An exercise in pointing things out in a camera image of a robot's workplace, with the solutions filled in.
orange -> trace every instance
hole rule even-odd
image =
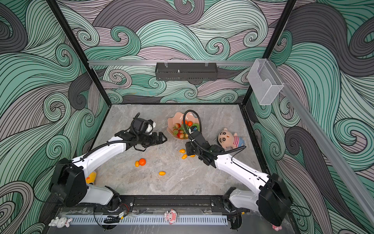
[[[145,159],[141,158],[141,159],[139,160],[139,165],[140,165],[140,166],[144,166],[145,163],[146,163]]]

yellow toy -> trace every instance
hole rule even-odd
[[[96,172],[93,171],[87,178],[86,178],[86,183],[94,184],[96,178]]]

aluminum rail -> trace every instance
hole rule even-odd
[[[216,63],[217,66],[250,67],[254,60],[88,60],[90,66],[156,66],[157,63]]]
[[[361,210],[365,213],[368,220],[374,226],[374,198],[370,194],[369,190],[361,182],[358,175],[353,171],[343,155],[339,152],[336,146],[333,144],[331,139],[323,131],[322,127],[317,123],[311,113],[305,108],[300,102],[299,98],[295,94],[294,90],[289,84],[285,83],[282,75],[277,69],[275,74],[284,84],[282,89],[283,94],[288,98],[289,102],[293,106],[296,113],[298,113],[300,119],[304,122],[305,126],[309,129],[310,134],[315,139],[321,152],[329,159],[332,166],[339,174],[342,181],[347,186],[348,190],[352,193],[356,199]]]

pink toy figurine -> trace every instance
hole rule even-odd
[[[244,145],[243,138],[238,137],[237,133],[234,133],[234,135],[231,134],[227,128],[224,128],[223,131],[220,132],[217,140],[224,149],[227,149],[228,147],[235,149]]]
[[[169,222],[169,224],[173,224],[177,220],[177,212],[173,209],[170,212],[166,211],[164,214],[165,221]]]
[[[277,227],[277,226],[275,226],[275,225],[273,224],[273,229],[274,229],[275,231],[279,231],[279,230],[282,230],[282,226]]]

black cable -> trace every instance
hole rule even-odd
[[[190,132],[187,131],[187,126],[186,126],[186,115],[188,112],[192,112],[194,114],[196,114],[197,116],[197,119],[199,120],[199,124],[200,124],[200,132],[202,132],[202,127],[201,127],[201,120],[200,120],[200,116],[198,113],[196,113],[196,111],[194,110],[187,110],[184,115],[183,115],[183,126],[184,126],[184,129],[186,130],[187,134],[188,134],[188,137],[190,138],[190,141],[193,142],[195,145],[197,145],[200,149],[202,149],[203,151],[207,152],[207,153],[210,153],[210,154],[213,154],[213,155],[224,155],[224,154],[230,154],[230,153],[233,153],[233,152],[236,152],[236,151],[241,151],[245,148],[247,148],[247,146],[240,146],[238,148],[235,148],[235,149],[231,149],[231,150],[228,150],[228,151],[225,151],[225,152],[211,152],[207,149],[204,149],[203,147],[201,147],[197,142],[195,142],[195,139],[191,136]]]
[[[277,197],[277,198],[278,198],[278,199],[283,203],[283,205],[285,205],[285,206],[287,207],[287,209],[288,209],[289,211],[291,211],[291,213],[296,214],[296,215],[301,216],[301,217],[310,217],[310,216],[312,215],[312,212],[311,212],[308,208],[306,208],[306,207],[304,207],[304,206],[291,205],[291,206],[294,206],[294,207],[300,207],[300,208],[306,209],[306,210],[309,212],[308,215],[301,215],[301,214],[299,214],[299,213],[297,213],[297,212],[292,211],[290,208],[288,208],[288,206],[287,206],[286,204],[284,204],[284,202],[279,198],[279,196],[274,192],[274,190],[273,190],[272,188],[269,187],[269,189],[270,189],[271,191],[273,191],[273,193],[276,195],[276,197]]]
[[[33,194],[34,194],[34,198],[35,198],[36,200],[38,200],[38,201],[40,201],[40,202],[44,202],[44,203],[49,203],[49,204],[56,204],[56,203],[59,203],[60,201],[55,201],[55,202],[51,202],[51,201],[42,201],[42,200],[40,200],[39,198],[37,198],[37,197],[36,197],[36,194],[35,194],[35,186],[36,186],[36,182],[38,181],[39,176],[40,176],[42,173],[44,173],[46,170],[48,170],[48,169],[50,169],[50,168],[52,168],[52,167],[54,167],[54,166],[69,165],[69,164],[71,164],[71,163],[76,163],[76,162],[70,162],[70,163],[64,163],[64,164],[54,164],[54,165],[51,165],[51,166],[45,168],[43,171],[41,171],[41,172],[36,176],[36,178],[35,178],[35,180],[34,180],[34,183],[33,183],[33,186],[32,186]]]
[[[94,208],[93,208],[93,218],[94,218],[94,220],[96,221],[96,223],[97,223],[97,225],[99,225],[102,229],[104,229],[104,231],[106,231],[107,229],[106,228],[104,228],[101,224],[99,224],[99,222],[96,220],[96,217],[95,217],[95,206],[94,206]]]
[[[239,212],[239,213],[237,213],[236,215],[233,215],[233,216],[231,216],[230,218],[227,218],[227,219],[232,219],[232,218],[234,218],[234,217],[236,217],[236,216],[239,216],[239,215],[242,215],[242,212]]]
[[[244,149],[240,150],[239,152],[237,152],[236,154],[234,154],[232,157],[231,157],[231,162],[233,161],[233,158],[235,155],[237,155],[238,153],[242,152]]]
[[[94,149],[91,149],[90,151],[88,151],[85,155],[83,155],[83,157],[81,158],[81,160],[84,160],[85,158],[87,158],[88,156],[90,156],[92,153],[94,153],[95,151],[97,151],[98,149],[101,149],[103,148],[104,146],[108,146],[108,145],[111,145],[111,144],[116,144],[116,143],[136,143],[139,141],[139,134],[136,132],[136,130],[134,129],[134,121],[135,119],[140,115],[140,113],[137,113],[137,115],[133,118],[133,120],[131,121],[131,125],[129,128],[131,128],[131,131],[135,134],[135,141],[130,141],[130,140],[114,140],[114,141],[111,141],[111,142],[106,142],[102,145],[99,145],[97,147],[95,147]]]

